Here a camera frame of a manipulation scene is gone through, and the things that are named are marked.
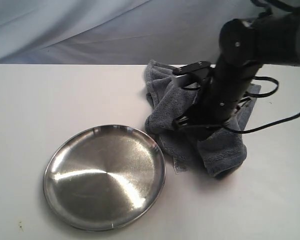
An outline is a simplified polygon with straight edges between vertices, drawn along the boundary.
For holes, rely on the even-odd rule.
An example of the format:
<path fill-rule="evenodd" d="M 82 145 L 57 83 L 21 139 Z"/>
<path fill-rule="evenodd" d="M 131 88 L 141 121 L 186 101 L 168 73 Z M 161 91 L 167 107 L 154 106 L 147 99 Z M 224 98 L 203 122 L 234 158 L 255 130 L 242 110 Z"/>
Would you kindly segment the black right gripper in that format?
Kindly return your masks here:
<path fill-rule="evenodd" d="M 227 126 L 255 76 L 255 63 L 234 66 L 219 59 L 197 91 L 194 103 L 172 121 L 172 127 L 201 140 Z"/>

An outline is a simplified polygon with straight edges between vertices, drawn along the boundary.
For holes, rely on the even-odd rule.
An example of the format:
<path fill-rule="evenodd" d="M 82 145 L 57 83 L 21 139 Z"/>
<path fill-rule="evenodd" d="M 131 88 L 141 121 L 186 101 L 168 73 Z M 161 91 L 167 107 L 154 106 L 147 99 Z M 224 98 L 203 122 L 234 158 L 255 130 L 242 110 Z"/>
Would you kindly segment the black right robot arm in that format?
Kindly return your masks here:
<path fill-rule="evenodd" d="M 198 61 L 173 70 L 177 86 L 196 91 L 194 103 L 172 121 L 175 130 L 206 140 L 214 132 L 233 132 L 230 122 L 253 99 L 269 93 L 249 92 L 263 65 L 300 67 L 300 6 L 279 0 L 255 0 L 263 8 L 256 18 L 228 21 L 219 34 L 215 67 Z"/>

